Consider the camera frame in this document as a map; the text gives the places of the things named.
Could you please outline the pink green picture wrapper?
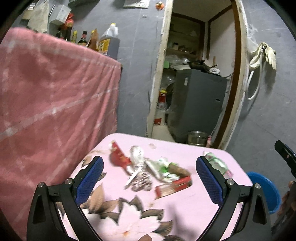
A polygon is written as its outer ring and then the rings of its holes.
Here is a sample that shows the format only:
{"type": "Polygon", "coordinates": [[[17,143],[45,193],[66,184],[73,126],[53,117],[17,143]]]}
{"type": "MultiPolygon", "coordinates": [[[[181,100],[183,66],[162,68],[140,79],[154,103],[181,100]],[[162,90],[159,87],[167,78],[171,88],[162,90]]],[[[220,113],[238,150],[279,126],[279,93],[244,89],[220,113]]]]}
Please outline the pink green picture wrapper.
{"type": "Polygon", "coordinates": [[[211,164],[211,166],[218,170],[225,179],[229,179],[233,177],[233,173],[229,170],[227,165],[218,157],[216,157],[212,152],[204,152],[205,158],[211,164]]]}

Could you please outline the knotted white printed plastic bag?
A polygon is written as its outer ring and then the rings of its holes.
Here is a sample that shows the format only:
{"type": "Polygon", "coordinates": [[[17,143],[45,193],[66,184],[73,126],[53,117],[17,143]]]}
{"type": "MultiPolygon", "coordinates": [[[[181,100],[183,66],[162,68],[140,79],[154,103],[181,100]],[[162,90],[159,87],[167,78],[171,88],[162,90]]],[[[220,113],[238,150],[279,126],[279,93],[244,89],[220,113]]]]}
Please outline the knotted white printed plastic bag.
{"type": "Polygon", "coordinates": [[[140,190],[150,191],[152,189],[152,181],[151,175],[147,171],[143,149],[139,146],[132,146],[129,159],[131,164],[127,165],[126,171],[130,174],[130,177],[125,183],[125,189],[130,187],[134,192],[140,190]]]}

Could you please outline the blue plastic trash bucket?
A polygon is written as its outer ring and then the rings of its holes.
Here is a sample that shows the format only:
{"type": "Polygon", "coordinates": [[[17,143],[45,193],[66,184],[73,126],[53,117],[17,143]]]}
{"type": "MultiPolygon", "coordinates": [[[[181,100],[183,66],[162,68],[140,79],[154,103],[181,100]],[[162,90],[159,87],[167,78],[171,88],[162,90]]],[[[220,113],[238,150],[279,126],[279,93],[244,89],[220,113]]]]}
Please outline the blue plastic trash bucket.
{"type": "Polygon", "coordinates": [[[281,204],[281,197],[277,187],[262,174],[247,172],[247,176],[253,184],[260,184],[266,198],[269,213],[276,213],[281,204]]]}

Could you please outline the pink floral table cloth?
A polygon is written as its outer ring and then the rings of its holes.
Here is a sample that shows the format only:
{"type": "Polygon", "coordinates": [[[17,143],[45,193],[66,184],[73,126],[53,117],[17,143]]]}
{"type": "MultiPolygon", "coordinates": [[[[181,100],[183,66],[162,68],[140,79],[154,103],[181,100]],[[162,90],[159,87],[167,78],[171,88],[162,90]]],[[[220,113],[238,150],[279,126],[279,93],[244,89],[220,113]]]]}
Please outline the pink floral table cloth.
{"type": "Polygon", "coordinates": [[[103,240],[196,240],[214,217],[214,204],[196,172],[196,159],[210,149],[123,133],[105,137],[96,147],[77,143],[63,159],[57,182],[74,177],[95,156],[104,161],[104,177],[94,187],[91,206],[83,213],[103,240]],[[125,187],[128,174],[110,160],[116,142],[125,156],[138,146],[150,160],[179,164],[190,172],[192,185],[157,198],[154,190],[134,192],[125,187]]]}

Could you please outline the pink bottle on floor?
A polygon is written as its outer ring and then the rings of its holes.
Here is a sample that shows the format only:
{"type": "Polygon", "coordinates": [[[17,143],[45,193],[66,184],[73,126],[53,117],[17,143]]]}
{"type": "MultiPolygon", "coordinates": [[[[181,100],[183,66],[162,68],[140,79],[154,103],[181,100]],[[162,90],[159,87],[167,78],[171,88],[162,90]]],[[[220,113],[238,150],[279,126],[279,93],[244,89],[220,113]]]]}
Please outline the pink bottle on floor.
{"type": "Polygon", "coordinates": [[[207,144],[206,144],[206,147],[207,148],[210,148],[211,147],[211,139],[212,139],[212,137],[211,136],[208,136],[207,144]]]}

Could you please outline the red clear toothpick box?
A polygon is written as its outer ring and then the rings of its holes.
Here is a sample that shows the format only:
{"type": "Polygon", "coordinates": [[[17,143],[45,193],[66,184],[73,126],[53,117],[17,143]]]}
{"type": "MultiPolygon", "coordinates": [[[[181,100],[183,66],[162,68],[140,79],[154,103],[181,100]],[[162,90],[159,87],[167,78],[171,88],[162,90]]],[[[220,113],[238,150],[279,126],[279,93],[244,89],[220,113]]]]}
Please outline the red clear toothpick box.
{"type": "Polygon", "coordinates": [[[159,185],[155,188],[156,199],[169,196],[186,188],[192,186],[192,179],[190,176],[180,178],[169,184],[159,185]]]}

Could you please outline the metal pot on floor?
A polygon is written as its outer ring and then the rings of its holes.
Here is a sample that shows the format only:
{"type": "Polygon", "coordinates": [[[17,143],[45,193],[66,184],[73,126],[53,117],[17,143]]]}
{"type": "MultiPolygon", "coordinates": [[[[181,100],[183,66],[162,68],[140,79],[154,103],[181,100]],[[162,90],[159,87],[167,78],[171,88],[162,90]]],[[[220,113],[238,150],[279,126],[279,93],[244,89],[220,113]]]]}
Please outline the metal pot on floor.
{"type": "Polygon", "coordinates": [[[205,132],[191,131],[188,133],[187,144],[205,147],[208,142],[209,135],[205,132]]]}

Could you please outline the white rubber glove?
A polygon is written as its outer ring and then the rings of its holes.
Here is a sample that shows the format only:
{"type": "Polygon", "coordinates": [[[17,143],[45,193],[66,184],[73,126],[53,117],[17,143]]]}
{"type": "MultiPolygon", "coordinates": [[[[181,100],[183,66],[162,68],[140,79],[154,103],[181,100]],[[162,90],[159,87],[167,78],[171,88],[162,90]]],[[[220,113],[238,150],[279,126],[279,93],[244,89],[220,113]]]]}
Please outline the white rubber glove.
{"type": "Polygon", "coordinates": [[[272,47],[270,47],[267,43],[265,44],[264,54],[265,54],[265,61],[269,63],[269,65],[276,70],[276,54],[272,47]]]}

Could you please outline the red cigarette pack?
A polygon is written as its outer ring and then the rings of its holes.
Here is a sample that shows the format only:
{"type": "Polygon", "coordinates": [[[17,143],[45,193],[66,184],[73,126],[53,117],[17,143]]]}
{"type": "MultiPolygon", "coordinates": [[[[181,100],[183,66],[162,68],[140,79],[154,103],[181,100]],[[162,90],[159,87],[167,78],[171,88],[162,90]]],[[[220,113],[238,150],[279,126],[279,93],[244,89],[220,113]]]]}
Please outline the red cigarette pack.
{"type": "Polygon", "coordinates": [[[126,173],[131,175],[133,167],[130,159],[123,153],[116,141],[111,142],[110,161],[114,166],[121,167],[126,173]]]}

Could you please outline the dark grey cabinet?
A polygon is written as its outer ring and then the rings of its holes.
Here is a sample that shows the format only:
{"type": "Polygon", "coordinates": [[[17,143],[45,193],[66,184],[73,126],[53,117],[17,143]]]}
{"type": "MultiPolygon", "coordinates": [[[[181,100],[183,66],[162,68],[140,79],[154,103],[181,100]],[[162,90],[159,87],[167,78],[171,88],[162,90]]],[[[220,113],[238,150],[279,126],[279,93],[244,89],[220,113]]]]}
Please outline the dark grey cabinet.
{"type": "Polygon", "coordinates": [[[186,143],[193,131],[210,135],[222,111],[228,80],[196,69],[175,76],[168,129],[175,142],[186,143]]]}

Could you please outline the white green crumpled wrapper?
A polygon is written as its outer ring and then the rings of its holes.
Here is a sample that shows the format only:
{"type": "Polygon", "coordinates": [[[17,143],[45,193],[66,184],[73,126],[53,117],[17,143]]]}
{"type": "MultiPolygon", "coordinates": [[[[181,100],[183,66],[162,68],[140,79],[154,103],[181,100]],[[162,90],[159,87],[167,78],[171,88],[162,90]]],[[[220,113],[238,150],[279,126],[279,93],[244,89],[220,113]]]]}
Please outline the white green crumpled wrapper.
{"type": "Polygon", "coordinates": [[[167,158],[160,158],[159,160],[145,160],[146,165],[150,168],[153,175],[159,181],[164,183],[172,183],[173,181],[179,180],[179,176],[177,174],[173,174],[169,171],[169,164],[167,158]]]}

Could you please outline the red pink hanging cloth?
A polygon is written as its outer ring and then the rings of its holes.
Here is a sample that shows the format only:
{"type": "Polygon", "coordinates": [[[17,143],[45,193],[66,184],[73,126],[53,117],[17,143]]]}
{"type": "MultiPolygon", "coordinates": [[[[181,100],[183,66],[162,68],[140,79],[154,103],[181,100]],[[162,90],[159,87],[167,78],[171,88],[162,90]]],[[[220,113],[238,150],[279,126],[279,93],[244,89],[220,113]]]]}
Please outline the red pink hanging cloth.
{"type": "Polygon", "coordinates": [[[35,188],[63,182],[117,129],[121,64],[48,34],[1,42],[1,210],[26,239],[35,188]]]}

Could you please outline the white red bottle on floor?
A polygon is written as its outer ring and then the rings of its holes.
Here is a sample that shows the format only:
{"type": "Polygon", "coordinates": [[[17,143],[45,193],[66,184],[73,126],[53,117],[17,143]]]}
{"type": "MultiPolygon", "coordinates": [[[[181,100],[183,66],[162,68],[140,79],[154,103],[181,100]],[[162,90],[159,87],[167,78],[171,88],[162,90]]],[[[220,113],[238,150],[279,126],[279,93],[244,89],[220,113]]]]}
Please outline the white red bottle on floor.
{"type": "Polygon", "coordinates": [[[165,115],[166,115],[166,109],[167,109],[166,95],[167,95],[166,90],[161,89],[159,91],[158,103],[157,103],[157,107],[156,107],[156,114],[154,117],[154,124],[155,125],[162,126],[165,124],[165,115]]]}

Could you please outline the dark sauce bottle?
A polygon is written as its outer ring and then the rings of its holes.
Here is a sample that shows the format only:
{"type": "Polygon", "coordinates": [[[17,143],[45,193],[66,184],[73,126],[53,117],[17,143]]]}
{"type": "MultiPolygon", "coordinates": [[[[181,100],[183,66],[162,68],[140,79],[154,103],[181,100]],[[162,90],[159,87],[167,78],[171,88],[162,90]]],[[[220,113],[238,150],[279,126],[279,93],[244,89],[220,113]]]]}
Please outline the dark sauce bottle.
{"type": "Polygon", "coordinates": [[[87,46],[88,41],[86,40],[87,31],[83,31],[81,39],[78,41],[78,45],[87,46]]]}

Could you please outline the large soy sauce jug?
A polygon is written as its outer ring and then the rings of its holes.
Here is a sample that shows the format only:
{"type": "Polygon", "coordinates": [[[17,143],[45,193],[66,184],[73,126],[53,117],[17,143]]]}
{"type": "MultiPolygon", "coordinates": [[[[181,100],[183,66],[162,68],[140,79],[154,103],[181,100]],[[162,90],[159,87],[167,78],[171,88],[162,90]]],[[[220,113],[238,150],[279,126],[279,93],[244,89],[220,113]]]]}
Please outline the large soy sauce jug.
{"type": "Polygon", "coordinates": [[[120,39],[118,38],[118,27],[111,23],[99,40],[98,51],[104,56],[117,60],[120,39]]]}

